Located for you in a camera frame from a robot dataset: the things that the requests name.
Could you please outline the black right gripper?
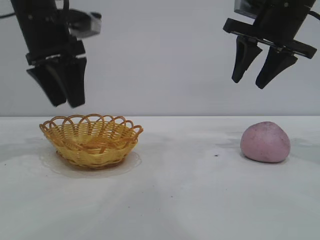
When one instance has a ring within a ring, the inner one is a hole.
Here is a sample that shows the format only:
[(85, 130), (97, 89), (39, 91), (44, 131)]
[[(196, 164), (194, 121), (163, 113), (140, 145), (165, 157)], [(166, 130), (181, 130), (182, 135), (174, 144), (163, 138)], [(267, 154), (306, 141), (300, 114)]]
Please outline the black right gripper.
[(234, 12), (254, 22), (228, 18), (223, 26), (225, 32), (238, 35), (231, 79), (238, 83), (263, 51), (258, 42), (271, 46), (255, 81), (259, 89), (297, 62), (293, 54), (312, 59), (317, 49), (295, 40), (295, 36), (314, 4), (314, 0), (236, 0)]

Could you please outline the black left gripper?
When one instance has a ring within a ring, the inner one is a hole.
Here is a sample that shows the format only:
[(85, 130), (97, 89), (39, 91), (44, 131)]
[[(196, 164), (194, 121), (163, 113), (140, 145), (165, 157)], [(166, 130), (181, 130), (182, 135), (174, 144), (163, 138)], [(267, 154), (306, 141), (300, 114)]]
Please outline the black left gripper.
[(72, 108), (84, 105), (86, 57), (75, 58), (64, 66), (64, 93), (47, 66), (39, 65), (52, 56), (74, 58), (86, 53), (83, 42), (69, 31), (69, 1), (64, 0), (62, 8), (57, 8), (54, 0), (12, 0), (11, 4), (28, 48), (26, 60), (35, 66), (26, 72), (54, 107), (66, 101)]

